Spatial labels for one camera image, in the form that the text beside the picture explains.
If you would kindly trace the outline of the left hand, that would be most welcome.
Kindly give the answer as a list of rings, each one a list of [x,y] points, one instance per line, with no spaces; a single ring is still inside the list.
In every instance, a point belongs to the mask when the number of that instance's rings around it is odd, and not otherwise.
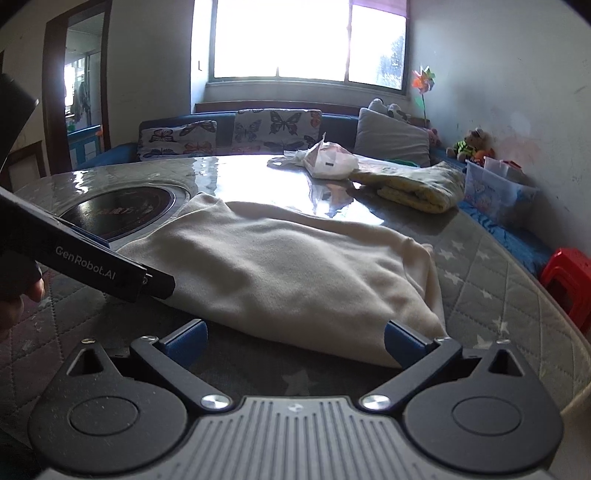
[[[24,297],[40,302],[45,284],[37,263],[15,255],[1,258],[1,339],[19,321],[24,311]]]

